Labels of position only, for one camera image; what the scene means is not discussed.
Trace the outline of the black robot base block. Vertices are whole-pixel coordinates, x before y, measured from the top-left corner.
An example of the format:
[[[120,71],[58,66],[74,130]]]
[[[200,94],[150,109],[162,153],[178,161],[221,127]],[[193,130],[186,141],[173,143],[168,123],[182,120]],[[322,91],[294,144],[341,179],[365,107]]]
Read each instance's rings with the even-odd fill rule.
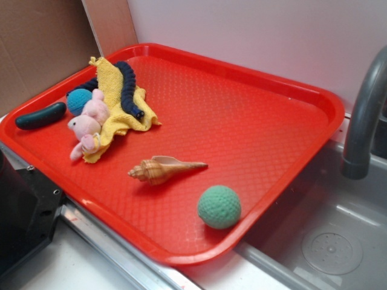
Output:
[[[52,242],[63,199],[40,170],[16,170],[1,153],[2,279]]]

